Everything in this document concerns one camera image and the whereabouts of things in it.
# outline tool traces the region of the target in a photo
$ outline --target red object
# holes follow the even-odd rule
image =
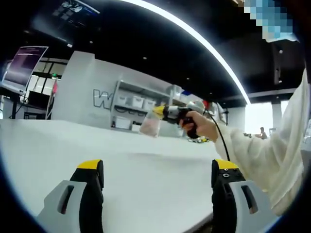
[[[56,92],[57,92],[57,81],[55,81],[55,83],[54,83],[52,93],[55,94]]]
[[[203,101],[203,104],[204,104],[205,108],[208,109],[208,107],[209,107],[209,102],[207,102],[206,100],[204,100],[204,101]]]

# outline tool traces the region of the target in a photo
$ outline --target plastic container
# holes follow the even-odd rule
[[[115,127],[119,129],[129,130],[131,127],[131,120],[124,117],[116,116]]]
[[[179,100],[182,93],[182,88],[177,85],[171,85],[166,89],[166,93],[169,94],[173,99]]]
[[[143,97],[133,96],[128,98],[128,104],[133,107],[142,108],[143,103],[144,103]]]
[[[145,99],[142,108],[145,109],[145,110],[147,110],[147,111],[150,111],[150,110],[152,110],[152,109],[154,108],[155,103],[156,103],[156,102],[153,101],[153,100]]]
[[[139,132],[151,137],[158,137],[160,125],[161,119],[153,113],[153,111],[149,111],[139,129]]]
[[[117,103],[121,104],[121,105],[125,105],[126,104],[126,100],[127,100],[127,97],[125,97],[125,96],[118,96]]]
[[[180,99],[179,99],[181,102],[184,102],[184,103],[188,103],[188,99],[187,99],[187,96],[183,95],[183,94],[180,94]]]
[[[132,125],[132,131],[133,132],[139,132],[139,129],[140,129],[140,125],[136,125],[136,124]]]

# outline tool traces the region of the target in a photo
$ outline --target display stand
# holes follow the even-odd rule
[[[10,100],[13,102],[12,107],[12,119],[16,118],[16,108],[17,108],[17,102],[19,101],[19,94],[15,93],[13,91],[10,91],[8,89],[5,89],[3,87],[0,87],[0,96],[6,96],[9,97]]]

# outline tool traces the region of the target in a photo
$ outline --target yellow object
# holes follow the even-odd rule
[[[99,162],[100,162],[100,159],[86,161],[86,162],[79,164],[77,168],[97,169],[97,165]]]
[[[164,108],[165,108],[164,105],[158,106],[158,107],[154,107],[153,110],[152,110],[152,112],[153,112],[154,114],[156,114],[156,116],[157,116],[158,118],[162,119],[162,118],[164,117],[164,115],[163,115]]]
[[[232,168],[238,168],[234,163],[230,161],[225,161],[221,159],[215,159],[216,162],[218,163],[219,169],[232,169]]]

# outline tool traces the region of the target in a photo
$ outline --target person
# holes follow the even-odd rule
[[[282,215],[290,206],[302,182],[304,167],[300,144],[309,120],[309,98],[304,70],[302,82],[289,100],[280,127],[266,140],[248,138],[238,129],[218,124],[230,160],[238,165],[246,179],[253,180],[267,192],[277,215]],[[224,144],[216,125],[195,111],[188,112],[187,117],[192,117],[197,125],[196,133],[213,141],[218,154],[226,160]],[[179,123],[185,131],[193,128],[193,123],[184,126],[182,121]]]
[[[260,128],[260,134],[255,134],[255,137],[258,137],[258,138],[261,138],[261,139],[267,139],[268,138],[268,136],[265,133],[263,127]]]

